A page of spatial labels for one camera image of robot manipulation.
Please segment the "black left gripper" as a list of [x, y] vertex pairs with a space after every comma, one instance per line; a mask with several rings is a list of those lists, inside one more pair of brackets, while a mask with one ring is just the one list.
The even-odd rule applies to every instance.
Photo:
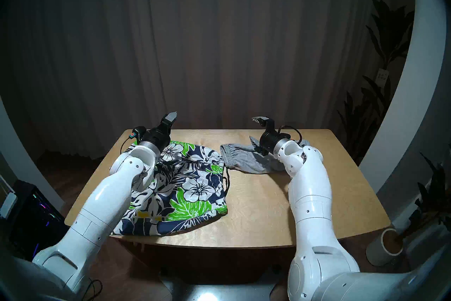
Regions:
[[171, 142], [171, 128], [177, 118], [177, 112], [170, 112], [161, 119], [158, 126], [143, 135], [143, 142], [148, 142], [158, 149], [165, 149]]

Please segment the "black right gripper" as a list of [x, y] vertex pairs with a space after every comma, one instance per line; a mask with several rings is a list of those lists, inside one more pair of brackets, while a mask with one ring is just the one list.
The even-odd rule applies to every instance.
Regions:
[[261, 155], [273, 154], [275, 146], [282, 139], [291, 139], [291, 135], [288, 133], [281, 133], [275, 130], [274, 120], [270, 120], [265, 116], [253, 117], [252, 120], [259, 123], [265, 128], [264, 133], [261, 135], [260, 140], [250, 136], [251, 145], [254, 151], [260, 153]]

